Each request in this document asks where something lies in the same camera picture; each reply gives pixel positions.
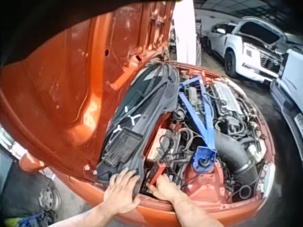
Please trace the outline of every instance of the garage floor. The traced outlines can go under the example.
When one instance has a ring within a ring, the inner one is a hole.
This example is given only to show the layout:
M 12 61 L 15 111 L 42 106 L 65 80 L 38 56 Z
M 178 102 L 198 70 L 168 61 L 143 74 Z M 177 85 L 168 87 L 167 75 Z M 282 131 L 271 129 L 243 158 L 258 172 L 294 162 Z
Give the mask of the garage floor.
M 225 75 L 223 63 L 206 53 L 202 53 L 202 66 Z M 295 141 L 282 115 L 274 108 L 268 86 L 243 77 L 233 79 L 233 81 L 246 92 L 263 113 L 273 134 L 277 164 L 276 182 L 267 203 L 255 218 L 237 226 L 297 226 L 296 221 L 299 220 L 303 211 L 303 168 Z M 55 179 L 54 182 L 62 196 L 62 209 L 59 212 L 58 220 L 66 219 L 90 208 L 58 179 Z M 122 227 L 125 225 L 114 220 L 109 226 Z

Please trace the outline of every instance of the hand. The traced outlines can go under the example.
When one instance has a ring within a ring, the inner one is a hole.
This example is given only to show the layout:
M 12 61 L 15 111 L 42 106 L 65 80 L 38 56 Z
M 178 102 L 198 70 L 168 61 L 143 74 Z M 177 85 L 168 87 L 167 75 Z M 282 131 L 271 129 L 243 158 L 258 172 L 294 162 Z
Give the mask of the hand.
M 157 187 L 147 184 L 147 187 L 160 200 L 167 200 L 173 203 L 176 199 L 186 196 L 175 183 L 170 182 L 166 174 L 158 177 L 156 185 Z
M 109 186 L 104 193 L 103 206 L 112 215 L 124 214 L 135 209 L 139 203 L 139 197 L 133 200 L 133 190 L 140 176 L 134 176 L 135 170 L 128 171 L 128 168 L 121 173 L 113 175 L 109 180 Z

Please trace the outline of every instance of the hood underside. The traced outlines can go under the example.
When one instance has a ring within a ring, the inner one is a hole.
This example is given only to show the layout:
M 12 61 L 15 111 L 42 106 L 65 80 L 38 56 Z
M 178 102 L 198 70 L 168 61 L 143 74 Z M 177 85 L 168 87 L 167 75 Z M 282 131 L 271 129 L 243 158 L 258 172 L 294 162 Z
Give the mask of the hood underside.
M 80 22 L 1 69 L 0 122 L 33 156 L 93 180 L 108 122 L 132 79 L 167 45 L 173 2 Z
M 242 26 L 239 32 L 241 34 L 255 37 L 266 44 L 273 44 L 275 42 L 286 42 L 287 38 L 283 31 L 271 23 L 264 21 L 257 17 L 243 17 Z

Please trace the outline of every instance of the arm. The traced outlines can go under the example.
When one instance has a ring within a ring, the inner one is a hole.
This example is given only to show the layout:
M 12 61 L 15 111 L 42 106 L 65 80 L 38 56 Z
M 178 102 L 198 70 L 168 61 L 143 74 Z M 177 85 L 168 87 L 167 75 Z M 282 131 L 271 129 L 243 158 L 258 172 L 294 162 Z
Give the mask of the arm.
M 157 179 L 157 187 L 147 185 L 160 200 L 170 201 L 182 227 L 222 227 L 223 225 L 196 206 L 166 175 Z
M 51 227 L 103 227 L 115 214 L 127 213 L 135 209 L 140 199 L 133 200 L 133 190 L 140 176 L 134 176 L 135 170 L 124 169 L 120 174 L 113 175 L 104 193 L 103 203 L 93 209 L 57 222 Z

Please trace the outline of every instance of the black wheel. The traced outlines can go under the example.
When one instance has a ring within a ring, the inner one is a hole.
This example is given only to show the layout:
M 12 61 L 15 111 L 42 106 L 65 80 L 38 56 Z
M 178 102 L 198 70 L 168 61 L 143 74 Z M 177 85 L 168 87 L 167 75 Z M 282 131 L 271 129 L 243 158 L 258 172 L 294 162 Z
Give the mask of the black wheel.
M 233 51 L 228 51 L 224 58 L 224 71 L 231 78 L 237 77 L 236 72 L 236 56 Z
M 213 53 L 212 45 L 211 45 L 210 41 L 207 42 L 206 52 L 208 53 L 208 55 L 212 55 L 212 53 Z

